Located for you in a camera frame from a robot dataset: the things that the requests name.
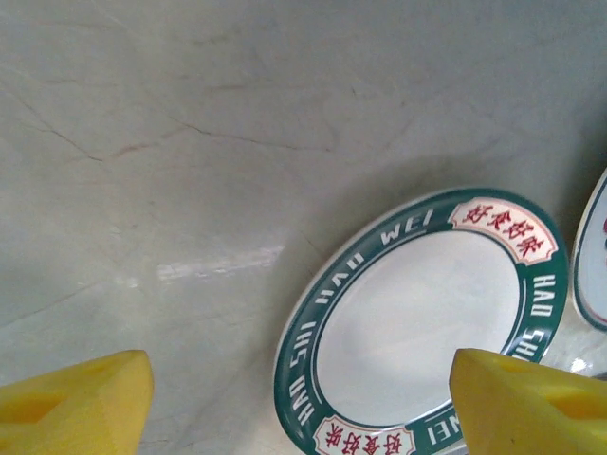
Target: green border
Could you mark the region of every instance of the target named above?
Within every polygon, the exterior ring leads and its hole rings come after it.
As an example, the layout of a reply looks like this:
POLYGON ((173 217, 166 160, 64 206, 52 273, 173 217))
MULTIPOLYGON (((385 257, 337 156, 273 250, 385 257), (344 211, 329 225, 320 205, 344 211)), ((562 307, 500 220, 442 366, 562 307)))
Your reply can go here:
MULTIPOLYGON (((321 337, 326 320, 330 316, 335 305, 339 302, 340 295, 342 295, 349 285, 356 280, 360 273, 371 266, 384 254, 387 254, 398 246, 404 245, 413 238, 417 238, 421 235, 430 235, 435 232, 452 230, 452 225, 448 222, 448 219, 454 209, 458 205, 467 203, 475 197, 498 198, 531 211, 545 224, 548 230, 551 231, 557 243, 557 249, 552 253, 550 260, 532 265, 515 264, 520 286, 526 288, 526 292, 522 293, 517 322, 502 350, 502 354, 513 355, 517 347, 520 346, 520 343, 524 341, 523 334, 525 332, 531 334, 535 330, 543 331, 544 337, 536 343, 538 345, 537 351, 528 358, 528 360, 533 362, 540 361, 561 320, 568 284, 566 249, 564 241, 559 235, 552 220, 537 205, 507 191, 491 189, 454 190, 441 192, 414 201, 411 204, 401 206, 379 220, 376 220, 372 225, 361 231, 344 246, 329 263, 327 263, 323 270, 319 272, 308 289, 303 293, 303 296, 300 298, 298 305, 285 328, 276 357, 274 371, 274 403, 281 425, 289 438, 301 451, 306 454, 316 453, 314 433, 324 418, 330 418, 334 415, 337 415, 341 419, 356 426, 375 430, 389 429, 398 426, 402 427, 404 425, 407 430, 410 430, 414 434, 416 447, 416 452, 414 453, 417 455, 433 454, 461 440, 461 429, 436 444, 432 444, 429 436, 428 427, 432 427, 432 425, 436 425, 444 420, 449 420, 450 418, 457 419, 451 402, 448 402, 440 409, 428 412, 409 423, 400 422, 385 427, 367 426, 358 422, 353 422, 345 416, 340 415, 331 408, 322 396, 322 391, 319 387, 318 377, 316 376, 314 368, 316 360, 315 346, 318 344, 321 337), (383 245, 380 240, 381 232, 393 228, 395 223, 399 221, 404 226, 404 221, 406 219, 416 215, 419 216, 429 209, 433 210, 432 219, 424 229, 418 231, 418 233, 421 232, 419 235, 415 235, 415 231, 412 231, 409 237, 401 234, 398 241, 394 241, 388 246, 383 245), (347 266, 347 262, 350 261, 357 252, 362 253, 365 262, 353 271, 347 266), (331 282, 332 277, 339 272, 349 272, 348 277, 344 278, 344 285, 340 287, 340 292, 336 292, 335 295, 331 296, 330 302, 326 305, 315 304, 314 302, 321 291, 330 287, 329 283, 331 282), (555 287, 551 288, 551 290, 555 292, 555 298, 551 301, 554 311, 549 317, 531 315, 533 293, 530 289, 531 286, 527 285, 527 283, 532 283, 533 277, 542 275, 555 275, 557 277, 555 287), (311 323, 312 321, 316 322, 316 325, 305 329, 305 337, 302 338, 303 332, 300 332, 302 325, 311 323), (302 339, 307 339, 309 344, 305 345, 305 348, 296 351, 294 346, 298 342, 301 346, 302 339), (302 357, 297 357, 297 364, 294 365, 293 368, 290 368, 289 363, 294 358, 293 353, 299 351, 305 351, 305 354, 302 357), (306 392, 306 395, 301 396, 298 389, 297 395, 301 401, 297 409, 294 410, 292 405, 296 396, 291 397, 289 395, 289 386, 296 384, 297 379, 301 377, 305 379, 305 386, 302 390, 306 392), (312 407, 313 412, 308 413, 308 417, 303 419, 304 423, 301 425, 298 416, 300 416, 302 411, 308 406, 312 407)), ((503 247, 497 240, 492 237, 488 238, 496 242, 497 245, 503 247)), ((511 253, 509 253, 506 248, 504 248, 504 250, 511 257, 511 253)))
POLYGON ((595 207, 597 206, 598 200, 603 194, 605 187, 607 187, 607 173, 605 173, 601 177, 601 181, 598 182, 597 187, 593 191, 592 196, 590 197, 590 202, 584 211, 582 216, 583 227, 581 228, 579 238, 576 239, 576 245, 574 247, 574 260, 573 260, 573 270, 571 273, 571 281, 573 288, 574 299, 573 302, 578 310, 578 313, 586 319, 586 321, 591 324, 596 329, 599 329, 602 332, 607 332, 607 321, 601 321, 600 316, 596 315, 590 309, 590 305, 583 299, 579 292, 578 285, 578 273, 579 273, 579 254, 581 253, 581 246, 584 243, 584 239, 586 237, 586 230, 588 229, 588 224, 590 223, 590 219, 595 212, 595 207))

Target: yellow sponge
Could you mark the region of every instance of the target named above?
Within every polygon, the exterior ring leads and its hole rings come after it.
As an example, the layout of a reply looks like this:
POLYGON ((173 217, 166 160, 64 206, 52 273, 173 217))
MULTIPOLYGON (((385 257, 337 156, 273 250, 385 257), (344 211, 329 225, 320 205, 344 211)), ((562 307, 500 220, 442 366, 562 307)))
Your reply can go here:
POLYGON ((450 388, 470 455, 607 453, 604 382, 464 349, 450 388))
POLYGON ((154 380, 125 351, 0 388, 0 454, 135 454, 154 380))

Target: white plate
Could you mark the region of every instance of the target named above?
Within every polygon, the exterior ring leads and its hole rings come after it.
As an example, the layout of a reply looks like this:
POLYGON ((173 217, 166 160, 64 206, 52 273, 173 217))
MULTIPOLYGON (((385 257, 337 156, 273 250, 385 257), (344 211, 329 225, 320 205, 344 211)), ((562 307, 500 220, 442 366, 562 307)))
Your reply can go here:
POLYGON ((607 332, 607 171, 590 196, 574 245, 572 288, 579 314, 607 332))
POLYGON ((537 362, 561 320, 567 258, 536 205, 433 194, 376 220, 319 272, 279 344, 274 400, 305 453, 432 454, 458 442, 456 349, 537 362))

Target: gray marble countertop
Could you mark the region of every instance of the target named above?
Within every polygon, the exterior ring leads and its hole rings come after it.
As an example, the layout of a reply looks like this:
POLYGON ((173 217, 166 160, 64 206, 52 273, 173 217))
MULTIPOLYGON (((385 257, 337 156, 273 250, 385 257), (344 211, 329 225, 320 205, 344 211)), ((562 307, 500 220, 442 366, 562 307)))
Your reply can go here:
MULTIPOLYGON (((276 342, 359 228, 484 185, 571 246, 607 166, 606 18, 603 0, 0 0, 0 381, 145 349, 141 454, 298 453, 276 342)), ((606 354, 569 306, 545 363, 606 354)))

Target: white plate center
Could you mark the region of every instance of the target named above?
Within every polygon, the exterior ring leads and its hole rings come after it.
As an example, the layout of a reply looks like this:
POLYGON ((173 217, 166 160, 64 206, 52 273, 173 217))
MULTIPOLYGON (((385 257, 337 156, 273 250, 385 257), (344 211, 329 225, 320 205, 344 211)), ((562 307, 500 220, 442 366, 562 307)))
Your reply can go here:
POLYGON ((479 234, 441 232, 398 247, 351 285, 327 321, 322 393, 366 425, 408 422, 443 405, 456 349, 504 347, 519 287, 506 252, 479 234))

